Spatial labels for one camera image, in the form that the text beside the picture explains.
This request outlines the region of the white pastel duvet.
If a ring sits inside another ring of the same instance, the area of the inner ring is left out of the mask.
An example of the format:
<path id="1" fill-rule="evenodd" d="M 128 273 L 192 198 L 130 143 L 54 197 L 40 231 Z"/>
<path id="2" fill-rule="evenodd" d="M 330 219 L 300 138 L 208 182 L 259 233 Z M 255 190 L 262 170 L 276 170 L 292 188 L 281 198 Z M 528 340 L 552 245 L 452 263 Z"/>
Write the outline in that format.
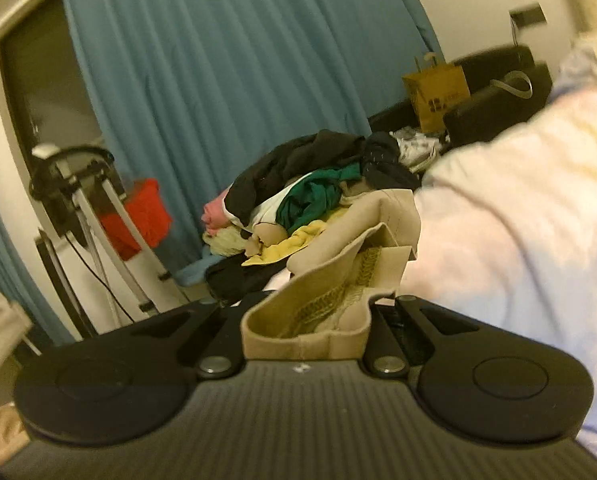
<path id="1" fill-rule="evenodd" d="M 578 439 L 597 456 L 597 32 L 574 41 L 543 110 L 443 156 L 414 200 L 401 291 L 579 359 L 594 399 Z"/>

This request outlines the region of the beige trousers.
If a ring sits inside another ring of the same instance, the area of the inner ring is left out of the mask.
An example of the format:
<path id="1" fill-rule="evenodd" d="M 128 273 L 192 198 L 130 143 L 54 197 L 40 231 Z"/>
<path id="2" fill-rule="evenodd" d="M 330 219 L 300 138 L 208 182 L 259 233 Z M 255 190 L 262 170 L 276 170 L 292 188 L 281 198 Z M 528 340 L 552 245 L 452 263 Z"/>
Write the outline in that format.
<path id="1" fill-rule="evenodd" d="M 370 334 L 370 306 L 395 296 L 417 257 L 421 220 L 413 193 L 370 192 L 307 248 L 292 255 L 292 278 L 244 315 L 249 360 L 358 360 Z"/>

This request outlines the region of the pile of mixed clothes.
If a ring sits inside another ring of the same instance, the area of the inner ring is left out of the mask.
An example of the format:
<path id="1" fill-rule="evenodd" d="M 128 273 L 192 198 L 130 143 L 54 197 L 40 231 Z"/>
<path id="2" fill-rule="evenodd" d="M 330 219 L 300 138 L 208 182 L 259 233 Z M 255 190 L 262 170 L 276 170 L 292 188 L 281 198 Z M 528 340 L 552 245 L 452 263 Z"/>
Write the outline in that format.
<path id="1" fill-rule="evenodd" d="M 204 242 L 217 257 L 210 295 L 233 304 L 258 292 L 352 203 L 385 188 L 416 190 L 445 138 L 405 127 L 365 138 L 323 130 L 279 145 L 204 207 Z"/>

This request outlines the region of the dark window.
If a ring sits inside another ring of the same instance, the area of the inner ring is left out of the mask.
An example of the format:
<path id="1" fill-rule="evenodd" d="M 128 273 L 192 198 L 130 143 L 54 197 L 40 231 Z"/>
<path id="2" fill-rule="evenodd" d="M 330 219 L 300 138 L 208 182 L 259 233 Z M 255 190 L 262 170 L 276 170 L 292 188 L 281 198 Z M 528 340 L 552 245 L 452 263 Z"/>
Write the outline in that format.
<path id="1" fill-rule="evenodd" d="M 0 39 L 0 68 L 16 140 L 29 170 L 33 148 L 100 144 L 63 0 L 44 0 Z"/>

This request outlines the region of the yellow paper bag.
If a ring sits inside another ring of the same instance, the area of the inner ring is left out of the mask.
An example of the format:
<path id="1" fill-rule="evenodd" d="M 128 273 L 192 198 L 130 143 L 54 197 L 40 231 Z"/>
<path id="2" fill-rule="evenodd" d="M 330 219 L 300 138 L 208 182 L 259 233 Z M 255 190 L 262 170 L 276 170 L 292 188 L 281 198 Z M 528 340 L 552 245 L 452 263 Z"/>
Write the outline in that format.
<path id="1" fill-rule="evenodd" d="M 402 77 L 405 91 L 423 133 L 439 133 L 446 129 L 443 118 L 454 107 L 471 96 L 461 66 L 440 61 L 435 52 L 415 58 L 414 73 Z"/>

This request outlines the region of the black sofa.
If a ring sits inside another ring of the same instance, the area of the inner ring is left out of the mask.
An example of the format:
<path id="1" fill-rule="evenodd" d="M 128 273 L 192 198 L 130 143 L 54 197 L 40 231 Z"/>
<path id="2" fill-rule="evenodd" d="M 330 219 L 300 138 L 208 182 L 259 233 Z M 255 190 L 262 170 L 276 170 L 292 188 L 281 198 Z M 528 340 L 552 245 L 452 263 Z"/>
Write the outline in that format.
<path id="1" fill-rule="evenodd" d="M 471 96 L 445 115 L 445 130 L 425 134 L 446 138 L 451 148 L 490 142 L 547 104 L 552 89 L 548 65 L 537 61 L 525 44 L 492 48 L 449 63 L 463 68 Z M 421 131 L 408 93 L 403 101 L 372 116 L 369 124 L 374 132 L 405 127 Z"/>

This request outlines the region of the garment steamer stand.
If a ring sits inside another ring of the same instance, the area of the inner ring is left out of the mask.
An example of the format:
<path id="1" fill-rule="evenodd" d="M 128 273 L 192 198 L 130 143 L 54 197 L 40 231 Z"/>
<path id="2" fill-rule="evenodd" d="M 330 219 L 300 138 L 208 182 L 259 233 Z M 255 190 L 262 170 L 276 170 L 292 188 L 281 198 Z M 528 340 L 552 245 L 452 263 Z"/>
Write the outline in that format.
<path id="1" fill-rule="evenodd" d="M 65 231 L 65 243 L 74 250 L 93 281 L 102 287 L 99 296 L 102 304 L 87 306 L 68 277 L 61 257 L 54 252 L 56 246 L 49 235 L 38 232 L 36 245 L 41 261 L 80 335 L 87 337 L 100 332 L 96 324 L 98 315 L 103 316 L 108 327 L 120 328 L 126 322 L 157 315 L 187 302 L 188 296 L 176 285 L 172 274 L 131 218 L 127 200 L 116 192 L 112 181 L 115 158 L 110 151 L 87 144 L 59 148 L 52 143 L 41 143 L 32 149 L 32 155 L 36 166 L 28 182 L 30 197 L 41 205 L 56 200 L 66 207 L 72 226 Z M 153 297 L 140 276 L 120 257 L 89 200 L 90 190 L 100 191 L 112 207 L 112 213 L 120 217 L 120 224 L 137 243 L 139 255 L 149 263 L 155 281 L 170 295 L 169 299 Z"/>

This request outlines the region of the blue curtain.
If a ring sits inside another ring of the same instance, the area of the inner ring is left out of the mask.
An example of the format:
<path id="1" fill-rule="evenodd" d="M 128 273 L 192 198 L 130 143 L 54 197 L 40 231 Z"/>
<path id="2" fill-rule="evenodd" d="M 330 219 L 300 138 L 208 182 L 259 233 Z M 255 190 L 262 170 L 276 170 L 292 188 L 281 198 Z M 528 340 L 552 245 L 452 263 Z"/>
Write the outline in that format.
<path id="1" fill-rule="evenodd" d="M 0 0 L 0 27 L 33 0 Z M 103 138 L 127 179 L 152 177 L 179 271 L 200 213 L 293 136 L 366 134 L 400 78 L 440 48 L 420 0 L 64 0 Z"/>

